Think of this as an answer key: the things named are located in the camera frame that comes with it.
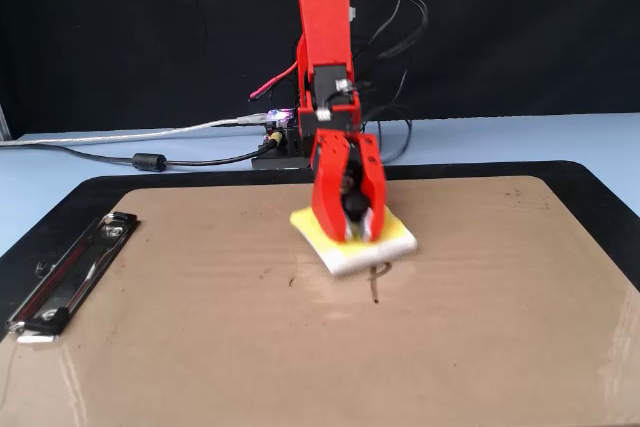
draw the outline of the yellow sponge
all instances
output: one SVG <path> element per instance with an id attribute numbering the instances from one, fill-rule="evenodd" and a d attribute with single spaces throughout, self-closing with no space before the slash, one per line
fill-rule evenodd
<path id="1" fill-rule="evenodd" d="M 311 207 L 293 212 L 289 220 L 305 236 L 333 275 L 345 275 L 388 262 L 416 250 L 418 246 L 416 238 L 388 208 L 382 233 L 375 242 L 331 240 L 320 227 Z"/>

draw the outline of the clipboard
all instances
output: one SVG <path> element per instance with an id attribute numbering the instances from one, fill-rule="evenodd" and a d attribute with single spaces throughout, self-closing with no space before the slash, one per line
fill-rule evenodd
<path id="1" fill-rule="evenodd" d="M 378 279 L 377 304 L 366 278 L 335 284 L 286 235 L 288 212 L 284 226 L 274 220 L 308 201 L 308 186 L 295 185 L 308 173 L 235 173 L 255 188 L 200 174 L 152 176 L 161 188 L 127 179 L 146 189 L 107 208 L 137 214 L 139 228 L 64 342 L 14 354 L 0 419 L 18 416 L 35 388 L 49 400 L 34 400 L 31 423 L 637 422 L 640 303 L 637 263 L 626 263 L 637 217 L 575 164 L 526 165 L 546 170 L 537 179 L 522 165 L 501 176 L 459 167 L 425 180 L 428 168 L 389 171 L 391 208 L 421 251 Z M 105 197 L 122 195 L 117 180 L 99 181 Z M 190 187 L 172 188 L 177 180 Z M 213 180 L 227 185 L 203 185 Z M 608 229 L 585 228 L 603 221 Z M 243 238 L 241 226 L 255 230 Z M 5 341 L 0 359 L 10 356 Z"/>

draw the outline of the black cable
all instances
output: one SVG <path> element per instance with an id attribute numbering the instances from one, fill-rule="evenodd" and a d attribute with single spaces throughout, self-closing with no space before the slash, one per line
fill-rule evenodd
<path id="1" fill-rule="evenodd" d="M 275 149 L 278 146 L 278 142 L 271 139 L 269 142 L 260 147 L 258 150 L 254 152 L 250 152 L 248 154 L 239 155 L 237 157 L 230 157 L 228 159 L 218 159 L 218 160 L 167 160 L 166 165 L 180 166 L 180 167 L 206 167 L 208 165 L 224 165 L 224 164 L 233 164 L 235 162 L 242 162 L 243 160 L 253 159 L 259 155 L 264 154 L 265 152 L 269 152 L 272 149 Z"/>
<path id="2" fill-rule="evenodd" d="M 280 83 L 286 80 L 287 82 L 289 82 L 289 84 L 291 85 L 291 87 L 293 88 L 293 108 L 296 108 L 296 104 L 298 102 L 298 86 L 296 85 L 296 83 L 291 80 L 289 77 L 284 77 L 282 79 L 280 79 L 279 81 L 277 81 L 275 84 L 273 84 L 271 86 L 271 88 L 269 89 L 269 100 L 271 101 L 271 106 L 274 109 L 278 109 L 278 106 L 275 104 L 275 102 L 273 102 L 273 93 L 276 91 L 278 85 L 280 85 Z"/>
<path id="3" fill-rule="evenodd" d="M 0 149 L 39 149 L 39 150 L 56 150 L 58 152 L 64 152 L 70 155 L 75 155 L 88 160 L 95 160 L 98 162 L 108 162 L 111 164 L 132 164 L 131 157 L 109 157 L 105 155 L 88 154 L 86 152 L 80 152 L 78 150 L 70 149 L 62 145 L 53 144 L 31 144 L 31 145 L 0 145 Z"/>
<path id="4" fill-rule="evenodd" d="M 398 0 L 396 2 L 396 7 L 395 9 L 393 9 L 391 16 L 387 20 L 385 20 L 382 23 L 382 25 L 380 25 L 380 27 L 378 27 L 378 29 L 373 33 L 371 38 L 367 41 L 367 43 L 363 45 L 360 48 L 360 50 L 358 50 L 358 52 L 355 53 L 355 55 L 353 56 L 353 60 L 355 60 L 365 49 L 369 48 L 371 44 L 373 44 L 375 40 L 380 36 L 380 34 L 382 34 L 386 30 L 386 28 L 389 27 L 389 25 L 391 25 L 391 23 L 396 18 L 396 15 L 398 14 L 398 10 L 400 9 L 401 3 L 402 3 L 402 0 Z"/>
<path id="5" fill-rule="evenodd" d="M 381 162 L 383 164 L 388 164 L 389 162 L 393 162 L 394 160 L 398 160 L 400 157 L 402 157 L 409 149 L 409 145 L 411 144 L 411 136 L 413 134 L 413 120 L 409 119 L 398 107 L 394 106 L 391 108 L 398 112 L 398 114 L 400 114 L 400 116 L 402 117 L 402 120 L 404 120 L 404 122 L 407 124 L 407 136 L 404 139 L 404 143 L 395 154 L 390 155 L 386 159 L 381 159 Z"/>
<path id="6" fill-rule="evenodd" d="M 395 57 L 396 55 L 401 54 L 408 48 L 412 47 L 420 37 L 425 33 L 427 29 L 427 25 L 429 23 L 428 17 L 428 9 L 426 4 L 422 0 L 406 0 L 414 4 L 419 10 L 421 14 L 421 22 L 418 28 L 416 28 L 411 34 L 409 34 L 405 39 L 398 42 L 396 45 L 391 47 L 390 49 L 385 50 L 384 52 L 378 54 L 378 59 L 390 59 Z"/>
<path id="7" fill-rule="evenodd" d="M 58 152 L 64 152 L 76 157 L 80 157 L 87 160 L 94 160 L 98 162 L 108 162 L 111 164 L 127 164 L 132 165 L 138 170 L 145 170 L 151 172 L 162 172 L 167 166 L 184 166 L 184 167 L 205 167 L 210 165 L 224 165 L 232 164 L 235 162 L 241 162 L 243 160 L 252 159 L 259 155 L 264 154 L 278 146 L 278 142 L 274 139 L 270 139 L 267 144 L 260 147 L 254 152 L 248 154 L 239 155 L 237 157 L 230 157 L 228 159 L 217 160 L 200 160 L 200 161 L 188 161 L 188 160 L 167 160 L 164 155 L 161 154 L 135 154 L 133 157 L 109 157 L 97 154 L 88 154 L 86 152 L 80 152 L 78 150 L 70 149 L 62 145 L 53 144 L 30 144 L 30 145 L 0 145 L 3 149 L 39 149 L 39 150 L 55 150 Z"/>

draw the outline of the white table surface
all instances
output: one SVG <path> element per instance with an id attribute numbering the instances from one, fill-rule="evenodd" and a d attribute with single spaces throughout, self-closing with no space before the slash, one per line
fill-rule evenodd
<path id="1" fill-rule="evenodd" d="M 383 123 L 383 155 L 402 143 L 405 131 L 402 122 Z M 150 152 L 172 160 L 205 160 L 255 150 L 263 132 L 259 127 L 218 128 L 151 141 L 72 147 L 113 156 Z M 23 138 L 89 135 L 98 133 Z M 410 149 L 395 164 L 534 160 L 570 160 L 584 165 L 640 215 L 640 113 L 418 121 L 414 123 Z M 245 161 L 206 170 L 250 168 L 250 161 Z M 175 169 L 157 175 L 193 170 Z M 92 162 L 58 152 L 1 150 L 0 255 L 84 180 L 138 173 L 131 166 Z"/>

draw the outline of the metal clip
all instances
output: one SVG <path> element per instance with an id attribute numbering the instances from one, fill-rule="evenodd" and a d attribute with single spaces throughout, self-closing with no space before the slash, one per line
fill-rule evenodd
<path id="1" fill-rule="evenodd" d="M 50 342 L 60 335 L 140 222 L 114 212 L 96 219 L 48 272 L 6 323 L 19 342 Z"/>

